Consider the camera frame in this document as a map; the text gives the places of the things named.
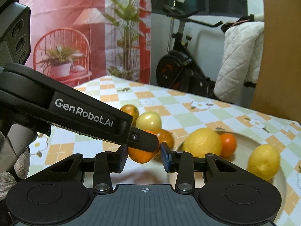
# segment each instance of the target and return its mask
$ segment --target white wall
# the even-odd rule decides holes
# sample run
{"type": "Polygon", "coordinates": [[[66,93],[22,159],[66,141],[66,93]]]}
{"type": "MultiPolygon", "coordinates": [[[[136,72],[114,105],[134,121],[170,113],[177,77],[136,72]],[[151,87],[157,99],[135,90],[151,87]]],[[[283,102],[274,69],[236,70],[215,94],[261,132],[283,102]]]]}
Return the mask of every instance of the white wall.
{"type": "MultiPolygon", "coordinates": [[[[248,13],[263,13],[263,0],[248,0],[248,13]]],[[[215,24],[222,20],[223,22],[235,21],[238,18],[220,17],[220,16],[192,16],[192,19],[215,24]]],[[[166,54],[168,35],[170,28],[170,18],[152,14],[151,16],[151,80],[150,83],[156,85],[156,67],[160,58],[166,54]]],[[[179,22],[175,21],[174,31],[177,31],[179,22]]],[[[217,79],[223,53],[225,35],[221,28],[209,28],[193,23],[187,23],[184,30],[186,35],[192,36],[189,43],[189,50],[195,56],[198,64],[201,66],[205,75],[212,80],[217,79]]],[[[252,101],[253,89],[243,90],[242,101],[240,105],[248,107],[252,101]]]]}

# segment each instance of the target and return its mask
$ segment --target table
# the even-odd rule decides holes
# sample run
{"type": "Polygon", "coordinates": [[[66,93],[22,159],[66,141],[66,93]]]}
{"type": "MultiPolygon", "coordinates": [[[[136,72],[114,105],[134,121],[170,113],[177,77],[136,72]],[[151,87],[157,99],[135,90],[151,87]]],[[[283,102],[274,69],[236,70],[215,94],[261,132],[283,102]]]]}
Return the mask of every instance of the table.
{"type": "MultiPolygon", "coordinates": [[[[281,155],[281,168],[287,181],[284,211],[277,226],[301,225],[301,126],[299,123],[276,118],[250,109],[208,98],[186,94],[157,86],[104,76],[78,87],[77,90],[120,109],[134,104],[140,114],[156,111],[162,118],[162,128],[173,133],[176,146],[194,130],[209,127],[246,135],[261,144],[273,145],[281,155]]],[[[82,153],[84,158],[110,150],[118,145],[94,140],[83,135],[52,127],[50,137],[39,134],[30,145],[29,176],[68,157],[82,153]]],[[[86,175],[85,185],[91,187],[92,174],[86,175]]],[[[138,164],[128,159],[121,174],[112,174],[117,183],[168,183],[162,164],[150,161],[138,164]]]]}

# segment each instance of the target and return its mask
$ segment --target brown wooden panel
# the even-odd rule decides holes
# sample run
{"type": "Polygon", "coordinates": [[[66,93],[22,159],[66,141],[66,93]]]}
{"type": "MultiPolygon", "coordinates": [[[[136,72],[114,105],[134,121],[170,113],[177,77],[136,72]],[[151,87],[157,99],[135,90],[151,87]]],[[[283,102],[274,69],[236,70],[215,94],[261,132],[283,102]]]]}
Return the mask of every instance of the brown wooden panel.
{"type": "Polygon", "coordinates": [[[251,108],[301,123],[301,0],[264,0],[261,69],[251,108]]]}

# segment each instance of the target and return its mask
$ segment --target exercise bike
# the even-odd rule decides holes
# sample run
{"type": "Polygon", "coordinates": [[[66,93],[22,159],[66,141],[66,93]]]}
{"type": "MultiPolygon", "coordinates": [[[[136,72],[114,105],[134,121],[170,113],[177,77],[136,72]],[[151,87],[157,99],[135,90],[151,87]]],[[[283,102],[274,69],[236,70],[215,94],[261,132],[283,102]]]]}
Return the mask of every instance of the exercise bike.
{"type": "Polygon", "coordinates": [[[183,42],[183,31],[187,22],[208,26],[219,27],[223,24],[219,21],[215,25],[189,19],[198,11],[185,13],[184,11],[169,5],[163,5],[165,15],[174,19],[179,19],[180,25],[177,33],[171,35],[174,38],[173,49],[164,55],[156,68],[157,85],[181,92],[196,94],[203,97],[216,99],[213,93],[215,82],[206,77],[196,59],[188,50],[189,41],[192,37],[187,35],[186,42],[183,42]]]}

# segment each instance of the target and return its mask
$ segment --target red chair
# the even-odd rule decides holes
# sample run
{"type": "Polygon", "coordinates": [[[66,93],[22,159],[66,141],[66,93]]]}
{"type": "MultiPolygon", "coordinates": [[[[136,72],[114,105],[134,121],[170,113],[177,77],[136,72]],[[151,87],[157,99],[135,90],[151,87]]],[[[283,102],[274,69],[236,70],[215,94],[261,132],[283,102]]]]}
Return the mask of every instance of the red chair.
{"type": "Polygon", "coordinates": [[[85,81],[90,81],[92,75],[91,49],[88,39],[83,33],[72,28],[61,28],[48,32],[37,42],[34,48],[33,68],[69,86],[77,86],[85,81]],[[46,67],[43,63],[47,59],[46,50],[55,49],[56,45],[72,47],[84,55],[73,60],[73,67],[69,75],[59,78],[53,77],[51,67],[46,67]]]}

